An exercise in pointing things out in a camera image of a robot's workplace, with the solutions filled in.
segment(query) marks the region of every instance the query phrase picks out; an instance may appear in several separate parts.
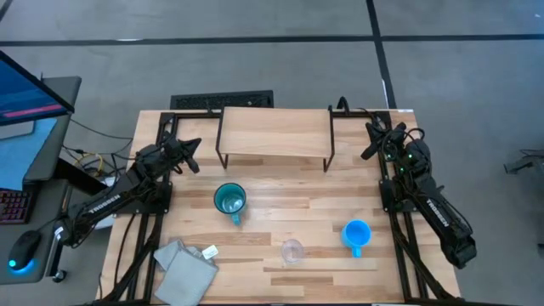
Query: blue mug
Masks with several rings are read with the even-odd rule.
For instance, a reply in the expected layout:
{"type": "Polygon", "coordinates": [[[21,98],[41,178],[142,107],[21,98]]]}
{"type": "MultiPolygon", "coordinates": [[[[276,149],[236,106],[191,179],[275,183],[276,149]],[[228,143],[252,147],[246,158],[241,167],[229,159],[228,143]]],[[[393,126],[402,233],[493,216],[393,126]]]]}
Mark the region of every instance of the blue mug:
{"type": "Polygon", "coordinates": [[[213,196],[215,207],[224,214],[230,215],[235,225],[240,225],[240,215],[246,210],[246,192],[235,183],[222,184],[213,196]]]}
{"type": "Polygon", "coordinates": [[[351,248],[351,253],[355,258],[360,258],[360,249],[370,241],[371,227],[363,220],[351,220],[342,229],[342,243],[351,248]]]}

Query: tag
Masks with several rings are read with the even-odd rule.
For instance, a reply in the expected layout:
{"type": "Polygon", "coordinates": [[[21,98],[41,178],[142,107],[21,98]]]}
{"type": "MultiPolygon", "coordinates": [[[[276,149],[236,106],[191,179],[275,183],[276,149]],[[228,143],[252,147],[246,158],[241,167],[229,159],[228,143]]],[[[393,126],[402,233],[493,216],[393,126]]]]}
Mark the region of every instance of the tag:
{"type": "Polygon", "coordinates": [[[204,259],[208,260],[219,253],[218,249],[215,246],[209,246],[206,250],[202,251],[204,259]]]}
{"type": "Polygon", "coordinates": [[[57,241],[60,241],[60,233],[62,233],[64,230],[65,229],[61,226],[54,231],[54,236],[57,238],[57,241]]]}

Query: gray towel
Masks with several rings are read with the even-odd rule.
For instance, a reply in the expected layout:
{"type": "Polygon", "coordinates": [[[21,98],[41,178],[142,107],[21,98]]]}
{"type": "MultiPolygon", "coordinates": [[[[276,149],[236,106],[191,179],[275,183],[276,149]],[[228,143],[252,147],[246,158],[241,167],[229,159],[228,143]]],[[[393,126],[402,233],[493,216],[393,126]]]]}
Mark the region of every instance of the gray towel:
{"type": "Polygon", "coordinates": [[[155,296],[172,306],[197,305],[218,272],[218,267],[185,248],[181,248],[165,266],[167,273],[155,296]]]}
{"type": "Polygon", "coordinates": [[[184,244],[181,241],[172,241],[156,250],[153,253],[153,257],[161,265],[163,270],[168,271],[168,267],[170,267],[170,263],[173,261],[173,258],[183,247],[184,244]]]}

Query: teal mug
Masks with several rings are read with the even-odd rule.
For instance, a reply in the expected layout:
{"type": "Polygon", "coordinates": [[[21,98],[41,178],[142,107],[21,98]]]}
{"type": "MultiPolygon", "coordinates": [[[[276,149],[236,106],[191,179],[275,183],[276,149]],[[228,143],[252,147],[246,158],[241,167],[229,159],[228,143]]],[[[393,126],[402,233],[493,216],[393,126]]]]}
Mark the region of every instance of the teal mug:
{"type": "Polygon", "coordinates": [[[246,210],[246,192],[235,183],[222,184],[213,195],[215,207],[224,214],[230,215],[235,225],[240,225],[240,216],[246,210]]]}

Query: computer mouse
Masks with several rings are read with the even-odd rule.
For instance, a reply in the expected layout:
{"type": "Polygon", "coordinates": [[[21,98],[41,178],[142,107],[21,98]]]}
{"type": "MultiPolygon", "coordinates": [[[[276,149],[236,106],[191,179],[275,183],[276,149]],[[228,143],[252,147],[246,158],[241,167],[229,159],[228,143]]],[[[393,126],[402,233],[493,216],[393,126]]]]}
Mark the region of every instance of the computer mouse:
{"type": "Polygon", "coordinates": [[[29,230],[21,235],[9,252],[8,266],[14,270],[26,267],[34,257],[41,239],[42,235],[37,230],[29,230]]]}

